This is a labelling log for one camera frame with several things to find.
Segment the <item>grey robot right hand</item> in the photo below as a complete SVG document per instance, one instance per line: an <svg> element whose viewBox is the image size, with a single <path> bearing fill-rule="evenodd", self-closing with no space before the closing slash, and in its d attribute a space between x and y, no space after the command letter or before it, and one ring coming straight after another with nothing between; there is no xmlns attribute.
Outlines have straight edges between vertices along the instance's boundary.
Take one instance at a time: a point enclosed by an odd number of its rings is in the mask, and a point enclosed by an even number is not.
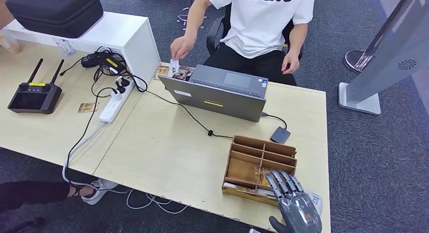
<svg viewBox="0 0 429 233"><path fill-rule="evenodd" d="M269 217L271 226L277 232L321 232L322 220L311 197L301 183L286 171L270 169L264 174L278 202L284 220L280 223Z"/></svg>

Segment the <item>person's right hand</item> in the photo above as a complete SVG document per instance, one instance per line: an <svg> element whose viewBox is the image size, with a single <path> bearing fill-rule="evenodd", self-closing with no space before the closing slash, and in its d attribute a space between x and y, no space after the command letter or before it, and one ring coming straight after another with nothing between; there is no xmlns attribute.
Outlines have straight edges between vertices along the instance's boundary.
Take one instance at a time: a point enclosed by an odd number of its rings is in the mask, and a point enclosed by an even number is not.
<svg viewBox="0 0 429 233"><path fill-rule="evenodd" d="M183 35L176 38L170 45L171 58L179 60L187 56L193 49L196 39L196 35Z"/></svg>

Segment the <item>person's left hand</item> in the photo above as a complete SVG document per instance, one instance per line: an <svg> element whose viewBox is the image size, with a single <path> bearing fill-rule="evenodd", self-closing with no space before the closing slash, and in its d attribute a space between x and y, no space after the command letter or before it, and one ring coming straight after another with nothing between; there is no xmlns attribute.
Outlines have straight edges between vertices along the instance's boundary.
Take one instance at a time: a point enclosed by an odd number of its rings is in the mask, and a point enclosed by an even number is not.
<svg viewBox="0 0 429 233"><path fill-rule="evenodd" d="M299 68L299 51L290 50L284 57L282 63L282 74L292 74Z"/></svg>

